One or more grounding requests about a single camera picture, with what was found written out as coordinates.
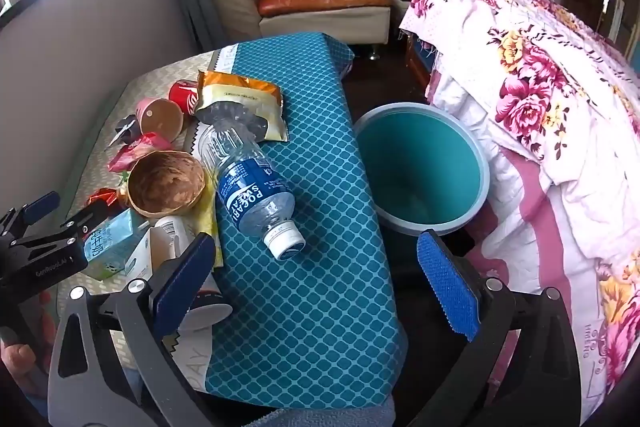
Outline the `person's left hand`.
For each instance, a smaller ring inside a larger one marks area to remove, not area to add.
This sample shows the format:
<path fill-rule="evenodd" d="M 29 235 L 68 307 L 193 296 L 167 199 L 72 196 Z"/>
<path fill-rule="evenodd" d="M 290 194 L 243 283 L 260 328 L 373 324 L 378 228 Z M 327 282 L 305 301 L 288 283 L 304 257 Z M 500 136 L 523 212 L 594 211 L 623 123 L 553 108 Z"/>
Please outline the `person's left hand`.
<path fill-rule="evenodd" d="M 56 334 L 56 320 L 51 314 L 55 310 L 51 291 L 43 291 L 18 306 L 26 325 L 40 342 L 40 353 L 36 355 L 27 343 L 1 339 L 1 358 L 26 395 L 46 399 L 51 353 Z"/>

